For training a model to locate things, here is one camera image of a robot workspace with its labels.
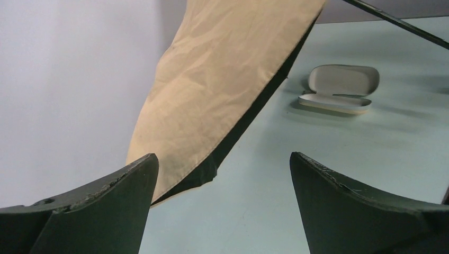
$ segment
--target white wall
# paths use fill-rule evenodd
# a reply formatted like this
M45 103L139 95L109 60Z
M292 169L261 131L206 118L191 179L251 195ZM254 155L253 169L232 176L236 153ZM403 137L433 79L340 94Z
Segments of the white wall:
M184 10L183 0L0 1L0 207L124 166Z

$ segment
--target eyeglass case lid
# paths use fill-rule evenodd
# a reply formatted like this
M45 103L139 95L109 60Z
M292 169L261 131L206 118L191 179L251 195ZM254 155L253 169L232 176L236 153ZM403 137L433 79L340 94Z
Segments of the eyeglass case lid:
M379 72L368 66L321 65L309 76L309 88L317 94L364 97L379 86Z

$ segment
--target light blue table surface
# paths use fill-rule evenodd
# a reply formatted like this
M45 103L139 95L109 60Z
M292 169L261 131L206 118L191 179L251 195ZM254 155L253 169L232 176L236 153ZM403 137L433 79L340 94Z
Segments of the light blue table surface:
M409 22L449 39L449 17ZM298 108L308 73L337 63L379 70L372 109L342 117ZM440 203L449 185L449 51L384 21L316 25L214 181L150 210L140 253L309 253L293 151L384 191Z

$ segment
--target eyeglass case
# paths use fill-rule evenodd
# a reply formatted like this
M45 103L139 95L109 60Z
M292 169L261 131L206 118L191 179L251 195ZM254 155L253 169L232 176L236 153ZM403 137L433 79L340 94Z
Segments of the eyeglass case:
M368 66L322 65L310 73L313 93L299 96L300 104L348 114L364 114L371 100L364 98L379 86L379 72Z

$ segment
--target hole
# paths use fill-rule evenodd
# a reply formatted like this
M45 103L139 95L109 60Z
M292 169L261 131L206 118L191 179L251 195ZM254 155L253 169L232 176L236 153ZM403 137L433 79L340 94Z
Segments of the hole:
M46 205L46 204L53 203L54 201L55 201L55 200L54 200L53 198L46 198L46 199L43 199L43 200L41 200L41 201L36 202L36 203L33 204L33 205Z

